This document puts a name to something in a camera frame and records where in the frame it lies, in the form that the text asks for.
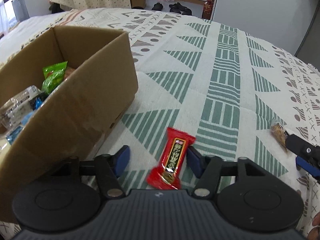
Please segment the person's right hand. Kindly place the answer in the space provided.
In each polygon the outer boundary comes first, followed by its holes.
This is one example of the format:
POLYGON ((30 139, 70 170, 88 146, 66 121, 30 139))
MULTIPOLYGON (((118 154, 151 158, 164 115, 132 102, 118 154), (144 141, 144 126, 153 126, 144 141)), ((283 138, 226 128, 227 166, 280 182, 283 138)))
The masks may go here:
POLYGON ((315 215, 312 221, 312 230, 309 232, 307 236, 307 240, 319 240, 320 238, 320 212, 315 215))

